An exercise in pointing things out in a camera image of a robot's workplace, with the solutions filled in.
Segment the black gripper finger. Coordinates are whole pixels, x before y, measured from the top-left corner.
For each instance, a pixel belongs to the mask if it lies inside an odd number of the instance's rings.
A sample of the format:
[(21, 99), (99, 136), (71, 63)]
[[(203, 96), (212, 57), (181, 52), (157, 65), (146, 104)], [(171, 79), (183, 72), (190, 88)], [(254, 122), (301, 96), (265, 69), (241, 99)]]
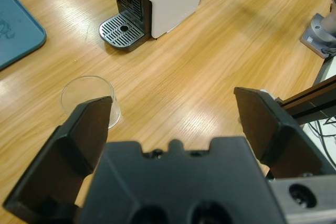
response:
[(108, 136), (110, 96), (76, 106), (56, 127), (3, 203), (26, 223), (75, 223), (83, 180), (93, 173)]
[(274, 178), (331, 174), (331, 163), (268, 93), (235, 87), (234, 95), (246, 138)]

